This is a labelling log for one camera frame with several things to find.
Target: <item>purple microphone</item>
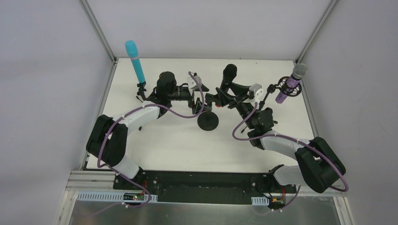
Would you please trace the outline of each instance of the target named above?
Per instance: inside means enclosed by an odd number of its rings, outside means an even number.
[[[299,63],[293,68],[293,73],[287,79],[285,84],[283,85],[282,89],[286,88],[287,93],[292,93],[297,85],[300,83],[300,80],[307,75],[308,68],[305,64]],[[285,95],[282,91],[279,92],[278,96],[276,97],[275,101],[281,104],[287,95]]]

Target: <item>microphone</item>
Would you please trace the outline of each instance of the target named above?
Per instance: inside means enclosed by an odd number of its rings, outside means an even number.
[[[297,87],[300,83],[300,80],[307,75],[308,68],[305,64],[299,63],[293,68],[293,73],[287,79],[287,81],[283,84],[282,90],[285,90],[286,93],[292,93],[293,90]],[[275,101],[281,104],[286,98],[287,95],[282,92],[279,92],[278,96],[276,97]]]
[[[144,72],[142,71],[141,63],[139,62],[136,43],[134,43],[134,41],[126,41],[125,45],[127,54],[129,55],[134,67],[134,71],[136,72],[138,82],[142,85],[145,83],[145,76]]]
[[[234,64],[228,64],[222,71],[222,81],[220,89],[225,93],[230,89],[230,84],[235,79],[237,74],[237,67]]]

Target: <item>black round base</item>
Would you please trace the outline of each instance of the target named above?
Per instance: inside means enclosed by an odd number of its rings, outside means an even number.
[[[218,116],[214,112],[203,112],[198,116],[198,125],[205,131],[214,130],[218,126]]]

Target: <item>gray wall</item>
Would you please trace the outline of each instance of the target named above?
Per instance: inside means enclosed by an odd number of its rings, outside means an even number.
[[[329,0],[89,0],[118,57],[296,59]]]
[[[54,222],[109,71],[77,0],[0,2],[0,224]]]
[[[341,0],[304,60],[319,133],[347,168],[359,225],[398,219],[397,12],[396,0]]]

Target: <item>blue cylinder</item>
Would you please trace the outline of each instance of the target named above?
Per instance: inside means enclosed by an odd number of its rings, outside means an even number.
[[[138,58],[138,49],[137,49],[136,43],[134,43],[134,41],[130,40],[130,41],[126,41],[125,45],[126,45],[126,52],[127,52],[128,56],[130,57],[131,63],[133,64],[133,67],[134,67],[134,71],[136,72],[138,82],[144,83],[145,76],[144,76],[144,72],[142,71],[141,62],[139,61],[139,58]]]

